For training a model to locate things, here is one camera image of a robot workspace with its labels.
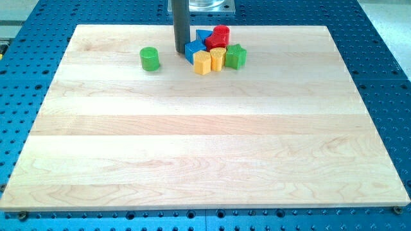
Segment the clear acrylic robot base plate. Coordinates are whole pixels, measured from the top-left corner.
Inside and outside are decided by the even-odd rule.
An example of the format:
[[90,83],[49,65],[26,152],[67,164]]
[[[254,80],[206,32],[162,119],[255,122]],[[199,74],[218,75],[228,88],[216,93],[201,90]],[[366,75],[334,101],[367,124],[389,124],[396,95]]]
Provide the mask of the clear acrylic robot base plate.
[[189,12],[193,15],[234,15],[235,0],[189,0]]

